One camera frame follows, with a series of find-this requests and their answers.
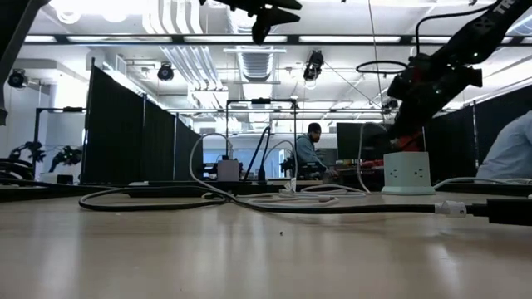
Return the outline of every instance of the table surface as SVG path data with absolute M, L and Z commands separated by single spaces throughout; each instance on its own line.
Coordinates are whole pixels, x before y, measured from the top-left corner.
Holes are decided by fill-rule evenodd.
M 343 204 L 486 197 L 373 194 Z M 76 199 L 0 204 L 2 299 L 531 298 L 531 273 L 532 228 L 484 218 L 302 216 L 233 204 L 99 213 Z

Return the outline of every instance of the security camera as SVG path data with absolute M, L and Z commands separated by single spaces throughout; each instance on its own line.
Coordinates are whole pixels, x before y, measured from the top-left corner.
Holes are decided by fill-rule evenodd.
M 161 81 L 171 81 L 172 79 L 174 79 L 174 71 L 172 71 L 172 64 L 169 62 L 162 62 L 160 64 L 160 69 L 157 73 L 157 77 Z
M 315 81 L 322 73 L 323 55 L 319 50 L 312 51 L 308 58 L 303 79 L 305 81 Z
M 24 89 L 28 84 L 28 79 L 25 74 L 25 70 L 15 69 L 9 76 L 9 79 L 7 79 L 7 83 L 13 88 L 17 88 L 19 90 Z

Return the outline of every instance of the man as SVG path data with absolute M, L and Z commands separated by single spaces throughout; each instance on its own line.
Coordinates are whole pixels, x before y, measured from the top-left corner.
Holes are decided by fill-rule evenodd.
M 476 178 L 532 178 L 532 111 L 513 120 L 499 133 Z
M 300 135 L 296 139 L 298 148 L 298 162 L 299 163 L 317 163 L 323 167 L 327 173 L 332 176 L 337 176 L 334 170 L 328 167 L 316 155 L 314 144 L 317 143 L 322 135 L 322 127 L 317 123 L 308 125 L 307 134 Z

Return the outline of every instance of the computer monitor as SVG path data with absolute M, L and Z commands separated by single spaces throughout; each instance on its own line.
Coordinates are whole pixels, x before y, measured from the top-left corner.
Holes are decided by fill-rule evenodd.
M 383 159 L 384 154 L 391 152 L 392 145 L 386 136 L 386 132 L 384 132 L 382 127 L 379 125 L 368 123 L 364 126 L 364 132 L 362 135 L 362 159 Z M 337 146 L 339 159 L 358 159 L 361 128 L 362 124 L 337 124 Z

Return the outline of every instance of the black curtain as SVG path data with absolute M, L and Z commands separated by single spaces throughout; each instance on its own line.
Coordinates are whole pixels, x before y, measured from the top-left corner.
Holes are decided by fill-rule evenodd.
M 479 162 L 482 164 L 499 132 L 512 120 L 532 110 L 532 86 L 526 86 L 475 107 Z
M 144 99 L 92 67 L 83 151 L 83 184 L 142 180 Z
M 179 119 L 175 126 L 175 175 L 174 179 L 178 181 L 190 180 L 189 159 L 192 153 L 192 147 L 200 135 L 183 124 Z M 200 142 L 194 152 L 192 160 L 192 170 L 195 176 L 200 178 L 203 166 L 203 142 Z
M 433 182 L 476 175 L 473 108 L 432 119 L 425 128 Z
M 175 117 L 156 104 L 145 102 L 143 180 L 174 178 Z

